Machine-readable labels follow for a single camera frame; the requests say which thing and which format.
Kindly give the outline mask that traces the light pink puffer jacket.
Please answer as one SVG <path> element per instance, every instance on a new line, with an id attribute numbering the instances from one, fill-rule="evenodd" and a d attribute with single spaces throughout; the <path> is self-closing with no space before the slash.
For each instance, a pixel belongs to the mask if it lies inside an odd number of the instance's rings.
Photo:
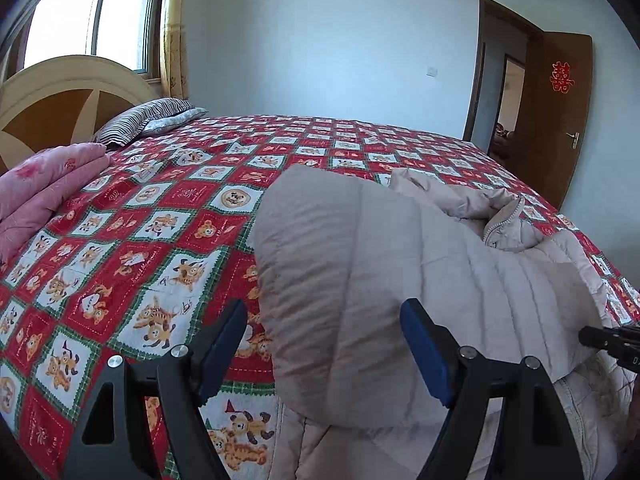
<path id="1" fill-rule="evenodd" d="M 259 310 L 282 401 L 276 479 L 413 479 L 446 417 L 401 330 L 419 301 L 459 344 L 546 369 L 589 479 L 631 426 L 634 375 L 583 346 L 613 289 L 569 230 L 544 234 L 506 190 L 397 169 L 378 184 L 293 166 L 253 228 Z"/>

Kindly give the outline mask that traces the red patterned bed quilt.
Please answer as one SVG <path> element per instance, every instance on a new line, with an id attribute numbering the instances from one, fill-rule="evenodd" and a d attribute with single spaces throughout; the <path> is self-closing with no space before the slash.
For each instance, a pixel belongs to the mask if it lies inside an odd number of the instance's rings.
<path id="1" fill-rule="evenodd" d="M 248 324 L 221 392 L 202 409 L 235 479 L 279 479 L 291 413 L 274 392 L 259 317 L 255 211 L 294 165 L 386 184 L 400 167 L 449 184 L 506 188 L 544 234 L 572 225 L 472 144 L 366 122 L 277 116 L 194 120 L 114 153 L 1 268 L 6 444 L 61 477 L 82 404 L 108 358 L 154 359 L 189 342 L 232 298 Z"/>

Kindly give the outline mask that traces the folded pink blanket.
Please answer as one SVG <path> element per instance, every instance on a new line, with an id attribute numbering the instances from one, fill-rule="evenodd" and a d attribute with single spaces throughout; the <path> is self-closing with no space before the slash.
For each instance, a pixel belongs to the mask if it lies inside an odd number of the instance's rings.
<path id="1" fill-rule="evenodd" d="M 1 262 L 9 262 L 62 203 L 110 162 L 104 145 L 78 143 L 47 148 L 2 174 Z"/>

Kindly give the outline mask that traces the red double happiness decal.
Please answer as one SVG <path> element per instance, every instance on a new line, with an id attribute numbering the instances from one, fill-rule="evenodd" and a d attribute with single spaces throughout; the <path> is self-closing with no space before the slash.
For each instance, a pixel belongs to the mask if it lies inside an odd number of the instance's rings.
<path id="1" fill-rule="evenodd" d="M 572 69 L 569 62 L 558 61 L 552 64 L 549 81 L 554 92 L 567 94 L 572 90 L 575 81 L 572 78 Z"/>

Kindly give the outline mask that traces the brown wooden door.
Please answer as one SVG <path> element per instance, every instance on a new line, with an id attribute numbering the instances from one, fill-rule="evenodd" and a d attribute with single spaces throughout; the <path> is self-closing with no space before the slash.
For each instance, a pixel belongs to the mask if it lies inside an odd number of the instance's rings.
<path id="1" fill-rule="evenodd" d="M 527 53 L 524 86 L 512 152 L 512 174 L 554 208 L 565 200 L 582 148 L 593 81 L 593 44 L 588 35 L 544 32 Z M 553 63 L 569 62 L 575 85 L 567 94 L 552 90 Z M 579 132 L 576 150 L 567 132 Z"/>

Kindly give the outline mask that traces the striped grey pillow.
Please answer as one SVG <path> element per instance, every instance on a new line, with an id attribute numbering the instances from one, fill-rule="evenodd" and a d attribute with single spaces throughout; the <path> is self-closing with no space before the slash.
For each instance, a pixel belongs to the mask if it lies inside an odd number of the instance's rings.
<path id="1" fill-rule="evenodd" d="M 187 100 L 161 98 L 131 107 L 120 113 L 93 136 L 93 142 L 122 148 L 137 138 L 160 136 L 203 117 L 206 108 Z"/>

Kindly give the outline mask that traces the cream and wood headboard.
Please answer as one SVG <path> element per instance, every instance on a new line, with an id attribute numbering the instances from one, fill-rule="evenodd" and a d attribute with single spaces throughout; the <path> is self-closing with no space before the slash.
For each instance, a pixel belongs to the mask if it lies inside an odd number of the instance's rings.
<path id="1" fill-rule="evenodd" d="M 1 85 L 1 171 L 45 148 L 84 143 L 160 86 L 117 62 L 65 55 L 37 63 Z"/>

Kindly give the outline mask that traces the right beige curtain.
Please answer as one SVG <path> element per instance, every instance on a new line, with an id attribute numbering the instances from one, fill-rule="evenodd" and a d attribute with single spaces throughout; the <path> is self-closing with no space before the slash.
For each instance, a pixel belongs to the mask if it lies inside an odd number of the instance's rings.
<path id="1" fill-rule="evenodd" d="M 160 6 L 160 82 L 164 96 L 189 97 L 184 0 L 162 0 Z"/>

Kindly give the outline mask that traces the dark wooden door frame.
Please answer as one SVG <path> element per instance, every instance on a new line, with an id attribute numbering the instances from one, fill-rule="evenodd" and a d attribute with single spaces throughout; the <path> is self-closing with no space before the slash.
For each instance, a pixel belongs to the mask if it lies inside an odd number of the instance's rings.
<path id="1" fill-rule="evenodd" d="M 495 0 L 480 0 L 474 79 L 463 140 L 488 154 L 506 80 L 506 61 L 527 67 L 527 53 L 544 31 Z"/>

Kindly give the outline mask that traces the window with frame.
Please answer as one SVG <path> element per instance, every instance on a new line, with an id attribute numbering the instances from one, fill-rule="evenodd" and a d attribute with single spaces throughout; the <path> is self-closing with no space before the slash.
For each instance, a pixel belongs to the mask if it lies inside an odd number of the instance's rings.
<path id="1" fill-rule="evenodd" d="M 162 0 L 40 0 L 1 58 L 6 80 L 50 58 L 108 58 L 145 79 L 160 76 Z"/>

